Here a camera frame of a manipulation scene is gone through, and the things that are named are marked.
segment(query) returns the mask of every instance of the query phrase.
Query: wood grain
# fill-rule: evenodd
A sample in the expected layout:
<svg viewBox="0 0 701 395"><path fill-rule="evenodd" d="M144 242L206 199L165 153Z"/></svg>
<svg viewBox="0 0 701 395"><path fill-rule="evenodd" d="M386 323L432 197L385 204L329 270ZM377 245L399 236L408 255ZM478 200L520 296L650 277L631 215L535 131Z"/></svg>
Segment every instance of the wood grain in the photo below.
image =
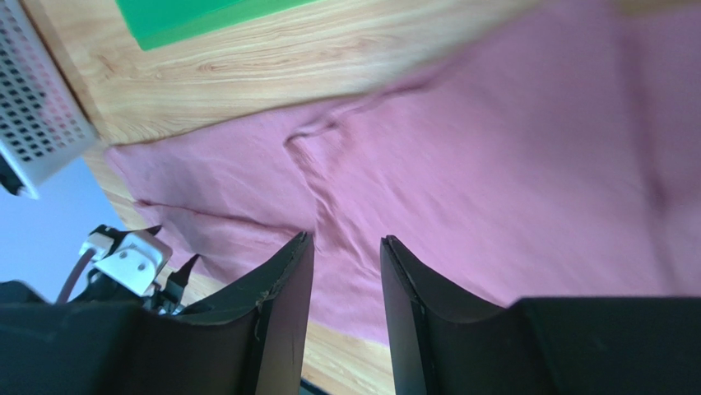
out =
<svg viewBox="0 0 701 395"><path fill-rule="evenodd" d="M619 0L629 14L694 0ZM540 0L322 0L150 52L114 0L25 0L104 144L85 160L129 229L146 224L102 160L108 144L175 136L265 109L366 92ZM167 276L169 267L162 273ZM187 302L223 284L193 275ZM330 393L394 393L389 350L310 323L303 376Z"/></svg>

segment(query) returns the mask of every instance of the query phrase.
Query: tabletop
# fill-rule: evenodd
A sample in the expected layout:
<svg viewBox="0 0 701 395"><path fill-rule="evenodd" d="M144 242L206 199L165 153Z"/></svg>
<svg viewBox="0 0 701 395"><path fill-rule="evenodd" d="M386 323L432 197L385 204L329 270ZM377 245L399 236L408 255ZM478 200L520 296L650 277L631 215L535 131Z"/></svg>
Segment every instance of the tabletop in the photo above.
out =
<svg viewBox="0 0 701 395"><path fill-rule="evenodd" d="M693 0L619 0L628 13ZM85 155L130 229L145 226L105 145L152 141L245 114L371 91L540 0L320 0L152 51L114 0L24 0L101 146ZM195 276L186 299L223 284ZM387 347L310 323L303 376L330 393L393 393Z"/></svg>

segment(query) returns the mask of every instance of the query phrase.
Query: white plastic basket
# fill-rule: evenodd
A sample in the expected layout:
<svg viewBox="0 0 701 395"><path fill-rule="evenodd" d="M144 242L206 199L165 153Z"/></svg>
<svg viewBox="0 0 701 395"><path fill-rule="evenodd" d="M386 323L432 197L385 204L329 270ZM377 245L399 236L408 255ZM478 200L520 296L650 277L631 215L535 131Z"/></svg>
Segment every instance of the white plastic basket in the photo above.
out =
<svg viewBox="0 0 701 395"><path fill-rule="evenodd" d="M17 0L0 0L0 181L37 187L97 137Z"/></svg>

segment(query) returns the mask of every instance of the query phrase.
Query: white perforated basket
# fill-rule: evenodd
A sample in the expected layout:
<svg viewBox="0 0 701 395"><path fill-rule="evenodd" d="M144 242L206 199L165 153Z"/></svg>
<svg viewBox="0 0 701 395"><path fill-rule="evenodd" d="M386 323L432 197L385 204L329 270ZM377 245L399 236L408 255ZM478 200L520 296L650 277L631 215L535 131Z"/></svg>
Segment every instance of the white perforated basket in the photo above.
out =
<svg viewBox="0 0 701 395"><path fill-rule="evenodd" d="M0 0L0 181L38 198L37 187L96 140L17 0Z"/></svg>

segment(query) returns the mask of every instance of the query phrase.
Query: pink cloth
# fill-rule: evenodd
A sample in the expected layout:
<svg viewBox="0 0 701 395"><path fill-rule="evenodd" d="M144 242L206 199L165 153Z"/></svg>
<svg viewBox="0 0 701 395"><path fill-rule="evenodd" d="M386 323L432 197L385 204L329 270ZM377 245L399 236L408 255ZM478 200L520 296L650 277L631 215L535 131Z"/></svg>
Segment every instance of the pink cloth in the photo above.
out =
<svg viewBox="0 0 701 395"><path fill-rule="evenodd" d="M164 225L172 262L200 253L200 270L221 281L314 231L310 318L358 337L387 341L378 252L388 234L503 305L693 293L701 165L699 150L678 145L699 143L701 86L682 81L701 58L657 59L683 55L667 46L678 19L627 25L606 2L563 0L359 100L256 114L107 159L137 210ZM699 28L684 29L695 48ZM661 77L671 67L681 93Z"/></svg>

